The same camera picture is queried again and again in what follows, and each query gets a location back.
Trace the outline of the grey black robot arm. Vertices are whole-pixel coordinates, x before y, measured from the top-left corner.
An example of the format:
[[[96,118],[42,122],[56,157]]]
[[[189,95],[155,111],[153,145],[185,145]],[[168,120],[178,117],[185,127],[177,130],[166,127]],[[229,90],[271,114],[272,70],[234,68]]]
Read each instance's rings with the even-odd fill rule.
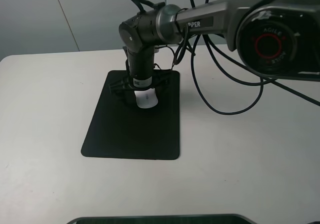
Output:
[[[131,1],[139,11],[119,26],[126,76],[109,85],[112,94],[164,84],[164,75],[153,74],[156,46],[180,44],[180,54],[194,52],[189,45],[194,35],[223,37],[263,83],[319,81],[320,0],[216,0],[186,9]]]

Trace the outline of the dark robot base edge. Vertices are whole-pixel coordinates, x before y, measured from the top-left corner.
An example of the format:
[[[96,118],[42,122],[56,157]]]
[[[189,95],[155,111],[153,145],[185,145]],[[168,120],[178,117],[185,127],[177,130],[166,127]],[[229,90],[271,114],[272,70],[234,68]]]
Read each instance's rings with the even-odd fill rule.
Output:
[[[237,214],[82,217],[68,224],[254,224],[254,221]]]

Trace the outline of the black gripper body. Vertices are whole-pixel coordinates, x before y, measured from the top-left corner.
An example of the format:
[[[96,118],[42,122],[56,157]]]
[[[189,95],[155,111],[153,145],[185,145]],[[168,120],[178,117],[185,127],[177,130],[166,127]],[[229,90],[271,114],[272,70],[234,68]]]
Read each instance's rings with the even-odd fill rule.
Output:
[[[113,70],[108,73],[108,88],[111,95],[124,104],[136,104],[135,91],[155,89],[162,92],[170,83],[171,72],[169,70],[155,70],[151,85],[148,87],[135,87],[133,79],[125,70]]]

